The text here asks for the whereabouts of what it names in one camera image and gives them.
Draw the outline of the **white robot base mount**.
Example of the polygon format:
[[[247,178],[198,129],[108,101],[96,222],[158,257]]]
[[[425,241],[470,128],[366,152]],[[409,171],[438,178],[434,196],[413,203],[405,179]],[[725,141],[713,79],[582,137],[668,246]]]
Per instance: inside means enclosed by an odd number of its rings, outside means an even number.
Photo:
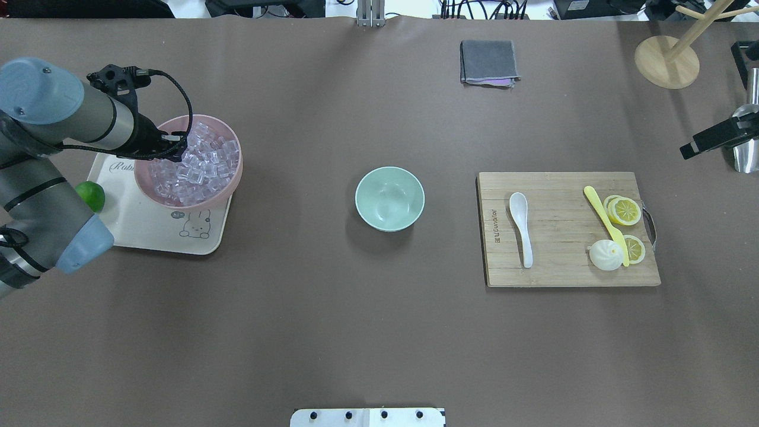
[[[445,426],[445,410],[435,407],[364,407],[296,410],[290,426]]]

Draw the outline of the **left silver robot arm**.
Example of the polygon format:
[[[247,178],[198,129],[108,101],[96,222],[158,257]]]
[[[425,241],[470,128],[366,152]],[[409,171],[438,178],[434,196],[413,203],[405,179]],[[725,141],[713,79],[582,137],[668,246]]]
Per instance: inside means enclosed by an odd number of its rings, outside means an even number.
[[[51,157],[80,149],[131,160],[178,162],[188,130],[163,132],[140,114],[136,90],[165,71],[106,65],[86,81],[35,57],[2,66],[2,296],[46,271],[73,273],[114,245],[114,236]]]

